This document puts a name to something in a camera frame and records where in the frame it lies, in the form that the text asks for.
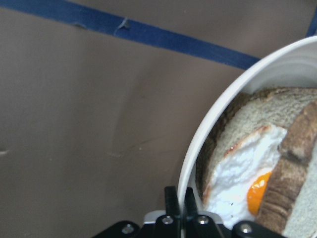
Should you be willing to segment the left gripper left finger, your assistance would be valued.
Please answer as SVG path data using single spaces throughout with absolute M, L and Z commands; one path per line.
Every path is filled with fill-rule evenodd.
M 166 186 L 164 188 L 165 199 L 165 217 L 169 219 L 180 220 L 181 212 L 175 186 Z

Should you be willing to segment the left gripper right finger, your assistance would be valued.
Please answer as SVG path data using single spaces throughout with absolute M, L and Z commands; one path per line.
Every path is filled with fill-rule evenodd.
M 198 214 L 198 208 L 196 205 L 194 191 L 191 187 L 188 187 L 186 189 L 184 205 L 185 205 L 185 221 L 193 220 L 194 217 L 196 217 Z

